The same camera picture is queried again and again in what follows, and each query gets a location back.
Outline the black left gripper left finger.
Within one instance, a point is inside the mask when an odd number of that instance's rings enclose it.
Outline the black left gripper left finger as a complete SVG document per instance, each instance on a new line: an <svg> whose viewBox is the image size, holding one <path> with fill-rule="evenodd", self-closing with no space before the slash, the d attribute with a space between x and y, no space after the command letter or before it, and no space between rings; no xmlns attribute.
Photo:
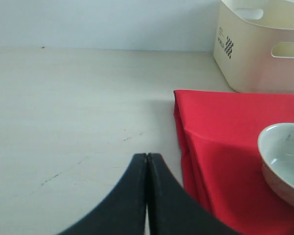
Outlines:
<svg viewBox="0 0 294 235"><path fill-rule="evenodd" d="M61 235L143 235L146 222L147 155L133 155L110 193Z"/></svg>

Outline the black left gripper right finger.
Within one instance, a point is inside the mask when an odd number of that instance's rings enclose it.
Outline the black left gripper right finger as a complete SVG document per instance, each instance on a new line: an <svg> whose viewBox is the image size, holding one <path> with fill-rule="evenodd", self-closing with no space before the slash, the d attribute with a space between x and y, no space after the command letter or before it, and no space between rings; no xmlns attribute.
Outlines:
<svg viewBox="0 0 294 235"><path fill-rule="evenodd" d="M147 154L147 207L151 235L236 235L179 184L161 154Z"/></svg>

